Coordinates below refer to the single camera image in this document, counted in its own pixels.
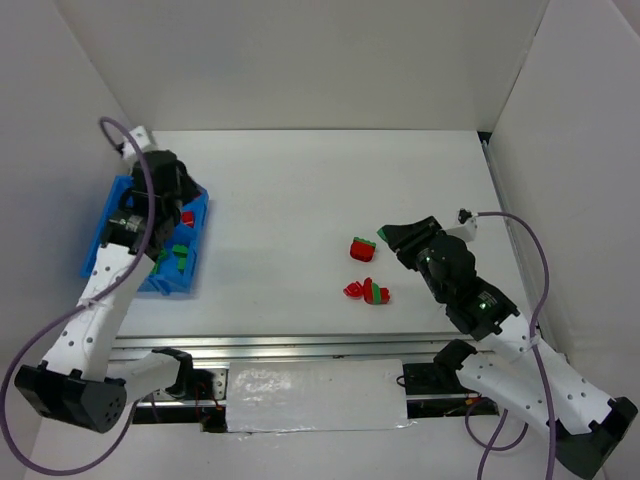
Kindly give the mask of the green curved lego piece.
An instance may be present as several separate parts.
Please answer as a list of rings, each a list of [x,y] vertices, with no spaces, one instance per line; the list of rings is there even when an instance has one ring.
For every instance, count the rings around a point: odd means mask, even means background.
[[[175,244],[172,247],[172,254],[176,259],[176,268],[179,271],[184,271],[187,266],[189,248],[186,245]]]

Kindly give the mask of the long green lego plate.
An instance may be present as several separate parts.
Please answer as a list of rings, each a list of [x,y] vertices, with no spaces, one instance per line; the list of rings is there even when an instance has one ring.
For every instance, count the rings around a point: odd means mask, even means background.
[[[151,274],[152,275],[156,275],[159,272],[162,264],[166,261],[168,256],[169,256],[169,253],[167,252],[167,250],[166,249],[162,249],[161,252],[159,253],[157,259],[156,259],[156,262],[155,262],[155,265],[154,265],[153,269],[151,270]]]

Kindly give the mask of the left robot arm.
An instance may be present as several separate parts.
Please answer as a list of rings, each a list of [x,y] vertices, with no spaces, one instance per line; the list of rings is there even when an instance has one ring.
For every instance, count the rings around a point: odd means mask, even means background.
[[[193,358],[156,348],[109,367],[112,345],[139,287],[199,188],[169,150],[149,151],[132,168],[133,184],[102,230],[79,313],[36,366],[23,365],[14,385],[41,416],[98,433],[111,430],[125,407],[157,390],[183,398],[195,382]]]

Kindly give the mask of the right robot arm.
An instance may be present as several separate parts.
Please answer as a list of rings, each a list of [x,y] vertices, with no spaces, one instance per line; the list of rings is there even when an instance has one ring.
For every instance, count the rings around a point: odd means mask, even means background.
[[[498,287],[482,279],[467,245],[478,214],[462,209],[445,229],[432,216],[384,225],[379,237],[408,270],[421,274],[457,330],[434,360],[458,384],[515,414],[549,442],[549,457],[592,479],[623,440],[638,409],[590,383],[537,332]]]

